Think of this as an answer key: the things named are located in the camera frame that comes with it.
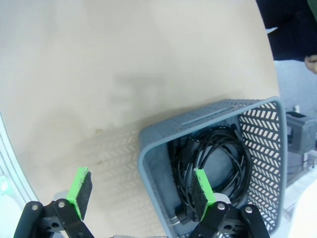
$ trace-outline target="person's hand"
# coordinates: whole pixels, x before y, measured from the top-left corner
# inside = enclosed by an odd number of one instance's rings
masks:
[[[305,65],[314,74],[317,74],[317,55],[306,56]]]

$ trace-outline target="dark clothing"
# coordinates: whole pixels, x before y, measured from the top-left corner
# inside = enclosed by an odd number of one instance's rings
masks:
[[[317,55],[317,22],[307,0],[256,0],[274,60],[304,61]]]

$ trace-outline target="coiled black cable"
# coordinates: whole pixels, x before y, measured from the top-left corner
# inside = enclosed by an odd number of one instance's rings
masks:
[[[226,181],[212,190],[227,194],[232,205],[245,198],[252,175],[250,152],[237,127],[217,126],[196,136],[176,139],[168,144],[173,177],[183,207],[196,216],[190,191],[190,175],[194,168],[203,169],[210,155],[220,149],[231,159],[232,173]]]

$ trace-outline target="beige table surface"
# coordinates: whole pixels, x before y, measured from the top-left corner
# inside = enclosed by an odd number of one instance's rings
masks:
[[[137,171],[140,128],[278,84],[255,0],[0,2],[0,108],[39,200],[93,175],[96,237],[164,232]]]

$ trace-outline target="basket mesh side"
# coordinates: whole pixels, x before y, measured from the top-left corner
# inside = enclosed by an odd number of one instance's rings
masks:
[[[248,202],[257,205],[271,232],[277,226],[282,187],[278,109],[267,103],[244,112],[239,121],[254,163]]]

